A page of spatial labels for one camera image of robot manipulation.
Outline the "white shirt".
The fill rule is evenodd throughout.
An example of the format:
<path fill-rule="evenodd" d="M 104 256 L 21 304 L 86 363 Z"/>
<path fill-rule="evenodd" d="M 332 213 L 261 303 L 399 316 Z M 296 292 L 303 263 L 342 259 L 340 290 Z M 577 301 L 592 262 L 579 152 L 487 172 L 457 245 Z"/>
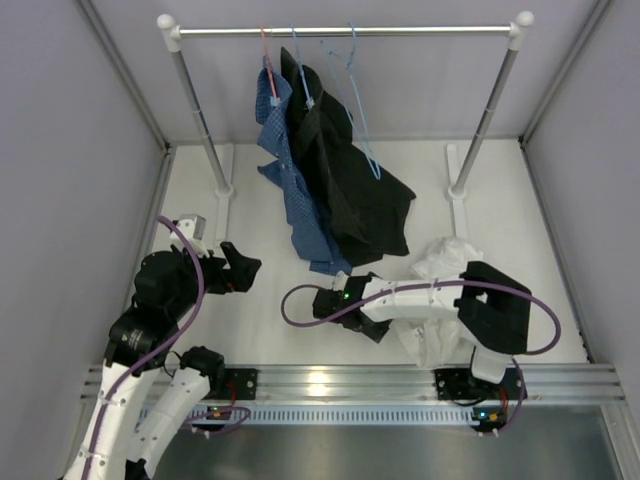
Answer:
<path fill-rule="evenodd" d="M 483 253 L 471 243 L 457 237 L 442 237 L 431 242 L 420 260 L 410 267 L 419 280 L 455 280 L 466 271 L 470 261 L 481 260 Z M 414 317 L 401 318 L 391 324 L 411 360 L 420 368 L 446 365 L 467 350 L 462 339 L 462 325 L 453 301 L 460 297 L 460 287 L 440 290 L 424 289 L 419 293 L 428 306 Z"/>

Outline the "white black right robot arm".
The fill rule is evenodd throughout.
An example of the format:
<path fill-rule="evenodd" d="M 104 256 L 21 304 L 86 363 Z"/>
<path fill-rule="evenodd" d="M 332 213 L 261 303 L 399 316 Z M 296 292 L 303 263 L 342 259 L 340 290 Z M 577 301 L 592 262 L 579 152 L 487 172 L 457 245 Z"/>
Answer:
<path fill-rule="evenodd" d="M 384 280 L 373 273 L 340 273 L 316 293 L 316 319 L 361 333 L 378 343 L 392 327 L 421 328 L 413 337 L 424 344 L 434 335 L 425 324 L 451 327 L 455 338 L 473 346 L 465 373 L 468 390 L 487 397 L 499 389 L 511 358 L 527 351 L 531 291 L 483 261 L 470 261 L 448 279 Z"/>

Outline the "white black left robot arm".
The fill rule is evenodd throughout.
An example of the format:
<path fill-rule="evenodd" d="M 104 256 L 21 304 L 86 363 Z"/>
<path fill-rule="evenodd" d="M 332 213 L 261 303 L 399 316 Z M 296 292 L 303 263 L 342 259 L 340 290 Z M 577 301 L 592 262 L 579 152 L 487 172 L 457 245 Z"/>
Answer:
<path fill-rule="evenodd" d="M 172 247 L 143 259 L 131 304 L 109 331 L 98 400 L 65 478 L 152 478 L 196 404 L 223 393 L 223 356 L 192 347 L 161 398 L 145 418 L 139 416 L 183 318 L 194 317 L 207 294 L 246 293 L 253 286 L 261 261 L 230 242 L 221 250 L 220 256 L 192 256 Z"/>

